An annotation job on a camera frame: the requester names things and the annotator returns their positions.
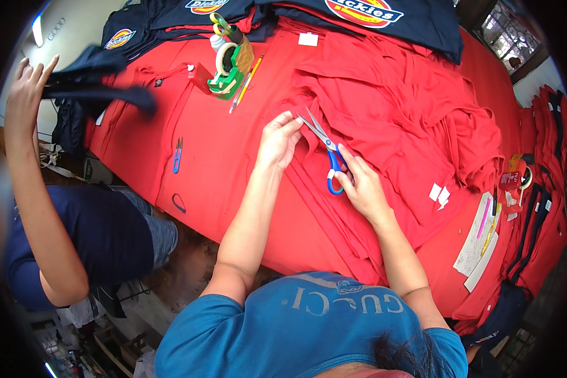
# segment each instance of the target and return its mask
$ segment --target scissors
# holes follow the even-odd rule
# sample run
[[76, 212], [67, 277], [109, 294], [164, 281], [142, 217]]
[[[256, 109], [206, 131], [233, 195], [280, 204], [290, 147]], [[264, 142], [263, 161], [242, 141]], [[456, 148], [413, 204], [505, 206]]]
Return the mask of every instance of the scissors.
[[182, 138], [176, 141], [176, 148], [174, 149], [174, 162], [172, 163], [172, 173], [178, 173], [178, 166], [181, 164], [182, 152]]
[[217, 12], [210, 13], [210, 20], [214, 22], [214, 33], [219, 36], [227, 36], [231, 34], [233, 31], [227, 21], [219, 15]]
[[296, 114], [298, 114], [298, 116], [302, 119], [302, 121], [305, 123], [305, 125], [309, 126], [309, 128], [318, 136], [318, 138], [321, 139], [322, 142], [325, 143], [325, 148], [327, 148], [327, 150], [328, 150], [328, 157], [329, 157], [328, 190], [329, 190], [330, 193], [338, 195], [338, 194], [342, 193], [344, 191], [344, 189], [342, 187], [340, 187], [340, 189], [335, 191], [334, 187], [332, 186], [332, 178], [334, 177], [334, 173], [337, 170], [340, 171], [340, 165], [338, 164], [338, 159], [336, 158], [336, 155], [338, 155], [338, 157], [340, 157], [340, 160], [342, 160], [342, 163], [347, 168], [348, 168], [348, 165], [345, 161], [345, 158], [343, 158], [342, 155], [340, 155], [340, 151], [338, 151], [338, 146], [328, 137], [328, 135], [325, 133], [324, 129], [322, 129], [322, 127], [319, 125], [318, 121], [311, 114], [311, 111], [309, 110], [309, 108], [306, 108], [306, 111], [309, 113], [311, 120], [313, 120], [313, 124], [311, 124], [308, 120], [306, 120], [305, 117], [301, 116], [299, 113], [296, 113]]

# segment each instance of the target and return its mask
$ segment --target white label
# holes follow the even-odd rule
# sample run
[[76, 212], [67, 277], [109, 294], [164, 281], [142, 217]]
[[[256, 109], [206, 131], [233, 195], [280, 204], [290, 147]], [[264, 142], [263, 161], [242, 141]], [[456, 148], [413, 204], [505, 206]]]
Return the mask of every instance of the white label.
[[437, 209], [437, 211], [441, 210], [442, 208], [445, 207], [445, 205], [449, 202], [449, 200], [446, 200], [444, 203], [441, 204], [441, 207]]
[[449, 191], [447, 190], [447, 186], [444, 186], [441, 190], [441, 194], [439, 194], [439, 203], [445, 206], [447, 203], [447, 197], [449, 197]]
[[106, 112], [106, 111], [107, 111], [107, 110], [104, 110], [104, 111], [101, 113], [101, 115], [97, 117], [97, 121], [96, 121], [96, 123], [95, 123], [97, 126], [101, 126], [101, 122], [103, 121], [103, 116], [105, 115], [105, 112]]
[[431, 200], [437, 202], [437, 197], [439, 196], [439, 193], [441, 193], [441, 187], [437, 184], [433, 184], [433, 187], [431, 189], [431, 194], [429, 194]]
[[516, 200], [512, 198], [512, 194], [510, 192], [506, 192], [505, 196], [506, 196], [506, 204], [508, 206], [513, 206], [514, 204], [516, 204]]
[[298, 44], [304, 46], [315, 46], [317, 47], [319, 40], [318, 34], [301, 33], [298, 37]]

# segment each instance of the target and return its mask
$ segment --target pink highlighter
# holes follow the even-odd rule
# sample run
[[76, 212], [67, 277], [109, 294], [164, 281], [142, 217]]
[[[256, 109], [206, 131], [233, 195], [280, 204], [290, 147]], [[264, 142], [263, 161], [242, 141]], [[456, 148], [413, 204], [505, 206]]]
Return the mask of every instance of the pink highlighter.
[[487, 205], [485, 206], [485, 212], [483, 213], [483, 219], [481, 220], [481, 227], [479, 227], [479, 232], [476, 234], [476, 238], [481, 237], [481, 233], [483, 233], [483, 226], [485, 225], [485, 220], [487, 219], [487, 214], [489, 212], [489, 206], [491, 205], [491, 197], [487, 199]]

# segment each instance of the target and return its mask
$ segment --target gray shorts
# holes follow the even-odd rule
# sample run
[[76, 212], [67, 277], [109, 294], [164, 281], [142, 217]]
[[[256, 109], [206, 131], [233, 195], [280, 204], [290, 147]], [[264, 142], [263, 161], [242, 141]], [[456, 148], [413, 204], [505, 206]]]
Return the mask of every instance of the gray shorts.
[[153, 241], [153, 269], [157, 269], [168, 261], [168, 257], [178, 243], [178, 230], [174, 223], [169, 220], [152, 216], [151, 205], [132, 191], [129, 186], [109, 186], [113, 191], [118, 191], [126, 196], [132, 204], [141, 212]]

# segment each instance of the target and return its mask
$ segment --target white bottle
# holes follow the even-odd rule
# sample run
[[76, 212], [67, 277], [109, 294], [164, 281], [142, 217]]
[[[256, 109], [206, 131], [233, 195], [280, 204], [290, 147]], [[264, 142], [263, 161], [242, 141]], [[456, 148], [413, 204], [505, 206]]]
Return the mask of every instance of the white bottle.
[[210, 37], [210, 45], [212, 46], [212, 49], [214, 49], [214, 51], [218, 52], [218, 49], [223, 46], [225, 43], [227, 43], [227, 40], [223, 37], [220, 36], [218, 34], [212, 34], [212, 37]]

